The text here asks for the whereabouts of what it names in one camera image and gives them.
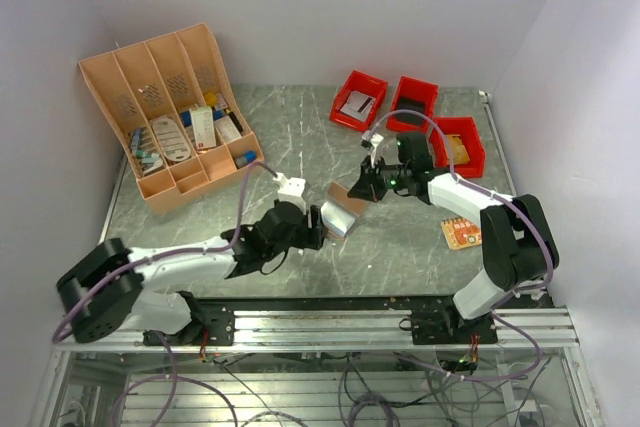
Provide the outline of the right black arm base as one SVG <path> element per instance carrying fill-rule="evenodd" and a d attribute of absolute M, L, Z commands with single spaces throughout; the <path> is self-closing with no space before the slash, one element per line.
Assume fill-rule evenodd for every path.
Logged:
<path fill-rule="evenodd" d="M 411 334 L 414 345 L 495 344 L 495 325 L 489 315 L 463 319 L 454 307 L 425 308 L 403 317 L 398 327 Z"/>

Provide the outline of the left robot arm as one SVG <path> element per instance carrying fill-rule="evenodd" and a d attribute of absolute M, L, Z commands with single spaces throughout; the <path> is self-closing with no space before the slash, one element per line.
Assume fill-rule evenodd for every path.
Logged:
<path fill-rule="evenodd" d="M 192 344 L 203 334 L 204 316 L 185 292 L 163 291 L 197 277 L 224 281 L 263 273 L 284 262 L 290 249 L 319 250 L 327 228 L 317 206 L 302 211 L 277 201 L 253 224 L 242 224 L 206 241 L 173 248 L 128 248 L 119 238 L 94 247 L 56 283 L 65 317 L 53 342 L 80 344 L 118 330 L 156 330 Z"/>

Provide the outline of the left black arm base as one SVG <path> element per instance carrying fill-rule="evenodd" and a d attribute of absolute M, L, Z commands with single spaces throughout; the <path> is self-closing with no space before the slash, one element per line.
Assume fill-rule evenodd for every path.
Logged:
<path fill-rule="evenodd" d="M 235 335 L 235 315 L 226 307 L 213 306 L 192 313 L 153 314 L 143 329 L 144 346 L 162 346 L 157 332 L 170 346 L 231 346 Z"/>

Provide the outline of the red bin with gold cards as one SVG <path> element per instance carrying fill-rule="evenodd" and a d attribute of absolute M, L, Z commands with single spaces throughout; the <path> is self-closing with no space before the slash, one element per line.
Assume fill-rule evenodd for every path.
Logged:
<path fill-rule="evenodd" d="M 475 121 L 471 117 L 435 117 L 434 122 L 449 141 L 455 171 L 465 178 L 481 178 L 486 153 Z"/>

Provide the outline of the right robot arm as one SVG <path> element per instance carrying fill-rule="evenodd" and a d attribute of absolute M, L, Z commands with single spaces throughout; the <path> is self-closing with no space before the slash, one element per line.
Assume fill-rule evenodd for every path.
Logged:
<path fill-rule="evenodd" d="M 506 296 L 537 279 L 545 286 L 559 264 L 559 254 L 541 203 L 533 195 L 509 196 L 490 191 L 448 168 L 436 168 L 427 140 L 418 131 L 396 136 L 398 162 L 381 156 L 384 138 L 367 131 L 362 145 L 368 151 L 360 175 L 347 196 L 381 201 L 387 192 L 414 197 L 447 209 L 480 229 L 481 271 L 453 295 L 455 309 L 440 320 L 450 341 L 465 341 L 476 330 L 476 320 Z"/>

